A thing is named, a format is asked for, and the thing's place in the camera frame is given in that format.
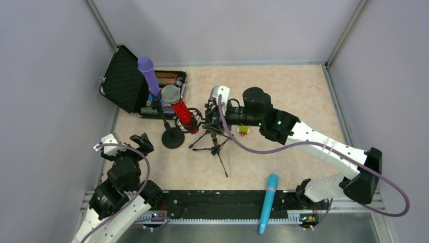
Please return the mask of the purple microphone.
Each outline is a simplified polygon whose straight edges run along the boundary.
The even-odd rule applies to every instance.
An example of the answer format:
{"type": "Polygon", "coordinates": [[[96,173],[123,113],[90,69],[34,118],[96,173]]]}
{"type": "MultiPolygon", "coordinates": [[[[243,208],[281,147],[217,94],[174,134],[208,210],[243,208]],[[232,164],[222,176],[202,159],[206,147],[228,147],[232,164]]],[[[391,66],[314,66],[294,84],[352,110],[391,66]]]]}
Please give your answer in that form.
{"type": "Polygon", "coordinates": [[[161,105],[163,106],[164,101],[162,100],[162,98],[159,97],[160,87],[156,79],[154,64],[151,58],[148,56],[141,56],[138,58],[137,64],[138,64],[138,70],[146,80],[146,83],[148,85],[152,98],[158,99],[161,102],[161,105]]]}

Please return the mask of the black tripod stand with shockmount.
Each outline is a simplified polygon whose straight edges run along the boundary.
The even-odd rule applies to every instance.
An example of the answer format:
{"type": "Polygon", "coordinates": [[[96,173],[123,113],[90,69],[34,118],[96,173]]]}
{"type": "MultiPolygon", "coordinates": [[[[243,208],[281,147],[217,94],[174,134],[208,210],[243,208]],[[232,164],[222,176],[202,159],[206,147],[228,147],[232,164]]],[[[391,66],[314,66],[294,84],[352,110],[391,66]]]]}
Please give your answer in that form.
{"type": "Polygon", "coordinates": [[[216,156],[221,163],[226,178],[228,178],[229,175],[220,153],[226,143],[230,140],[230,137],[226,136],[224,134],[225,131],[220,128],[220,121],[215,117],[215,115],[218,115],[219,112],[215,111],[215,108],[206,108],[204,116],[198,109],[189,108],[191,114],[196,119],[196,124],[191,125],[192,128],[202,129],[204,133],[198,137],[197,140],[191,143],[188,148],[192,151],[209,151],[212,156],[216,156]],[[211,137],[212,146],[206,148],[196,148],[195,145],[206,136],[211,137]]]}

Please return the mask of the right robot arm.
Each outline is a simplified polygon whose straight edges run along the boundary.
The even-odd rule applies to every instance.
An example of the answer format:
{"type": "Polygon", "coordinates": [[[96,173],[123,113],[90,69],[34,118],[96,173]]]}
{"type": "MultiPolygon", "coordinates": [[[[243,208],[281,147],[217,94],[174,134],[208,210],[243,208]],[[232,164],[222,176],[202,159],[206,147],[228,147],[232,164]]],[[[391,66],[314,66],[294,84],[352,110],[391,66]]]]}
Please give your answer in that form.
{"type": "Polygon", "coordinates": [[[305,179],[296,189],[299,197],[312,202],[346,196],[368,205],[372,202],[382,169],[382,152],[374,147],[362,150],[329,138],[297,116],[274,108],[271,97],[259,87],[243,92],[242,106],[233,106],[226,86],[214,86],[204,126],[224,134],[232,126],[257,127],[259,133],[282,149],[298,147],[334,167],[338,174],[323,179],[305,179]]]}

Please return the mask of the black round-base mic stand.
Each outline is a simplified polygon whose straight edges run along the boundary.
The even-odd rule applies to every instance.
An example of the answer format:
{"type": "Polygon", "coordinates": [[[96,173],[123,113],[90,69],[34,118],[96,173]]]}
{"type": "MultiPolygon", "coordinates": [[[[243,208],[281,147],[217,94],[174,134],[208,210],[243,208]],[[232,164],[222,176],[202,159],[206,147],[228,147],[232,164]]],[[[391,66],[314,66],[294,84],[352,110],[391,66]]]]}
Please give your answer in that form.
{"type": "Polygon", "coordinates": [[[152,109],[158,111],[161,119],[163,120],[163,125],[165,128],[165,131],[163,132],[161,137],[162,144],[168,149],[179,148],[185,141],[184,133],[178,127],[172,128],[170,126],[169,122],[165,118],[161,100],[158,97],[155,97],[153,94],[151,94],[151,97],[151,107],[152,109]]]}

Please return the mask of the red glitter microphone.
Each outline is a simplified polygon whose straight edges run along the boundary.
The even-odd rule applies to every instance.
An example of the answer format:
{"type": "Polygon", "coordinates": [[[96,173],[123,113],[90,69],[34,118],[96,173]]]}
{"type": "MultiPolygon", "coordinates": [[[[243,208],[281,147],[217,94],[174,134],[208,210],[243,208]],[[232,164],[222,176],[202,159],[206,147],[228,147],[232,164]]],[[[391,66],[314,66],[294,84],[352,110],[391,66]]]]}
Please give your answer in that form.
{"type": "Polygon", "coordinates": [[[167,85],[161,90],[161,95],[163,100],[173,108],[186,131],[191,134],[198,133],[196,119],[181,98],[179,89],[174,85],[167,85]]]}

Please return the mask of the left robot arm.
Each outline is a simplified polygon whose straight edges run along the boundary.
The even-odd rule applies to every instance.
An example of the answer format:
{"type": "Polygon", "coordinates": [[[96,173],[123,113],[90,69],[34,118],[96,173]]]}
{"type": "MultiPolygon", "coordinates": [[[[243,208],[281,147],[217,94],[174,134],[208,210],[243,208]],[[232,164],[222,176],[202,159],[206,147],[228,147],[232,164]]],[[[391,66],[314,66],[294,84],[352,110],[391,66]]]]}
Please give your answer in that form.
{"type": "Polygon", "coordinates": [[[161,202],[162,190],[149,180],[147,155],[154,147],[146,133],[132,135],[137,148],[121,143],[115,133],[106,135],[93,149],[113,163],[107,178],[94,190],[73,242],[117,242],[138,218],[161,202]],[[140,161],[147,166],[144,181],[140,161]]]}

